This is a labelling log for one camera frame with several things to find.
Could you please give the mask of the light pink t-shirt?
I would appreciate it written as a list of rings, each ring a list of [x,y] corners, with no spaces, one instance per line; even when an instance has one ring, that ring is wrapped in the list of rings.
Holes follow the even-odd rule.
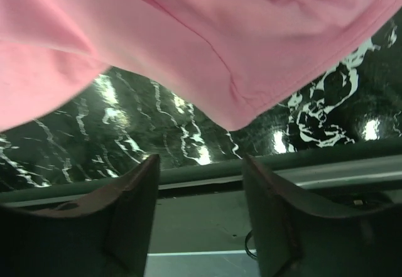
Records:
[[[1,129],[44,116],[118,67],[235,131],[400,8],[401,0],[1,0]]]

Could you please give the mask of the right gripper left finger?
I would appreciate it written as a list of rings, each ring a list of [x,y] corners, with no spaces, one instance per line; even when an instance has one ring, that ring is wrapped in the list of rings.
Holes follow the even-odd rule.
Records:
[[[1,207],[2,276],[142,276],[160,179],[149,156],[54,209]]]

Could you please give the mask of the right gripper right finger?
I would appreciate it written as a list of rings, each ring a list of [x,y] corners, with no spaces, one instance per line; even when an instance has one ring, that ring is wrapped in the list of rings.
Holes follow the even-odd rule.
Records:
[[[333,202],[250,156],[243,187],[261,276],[400,276],[401,205]]]

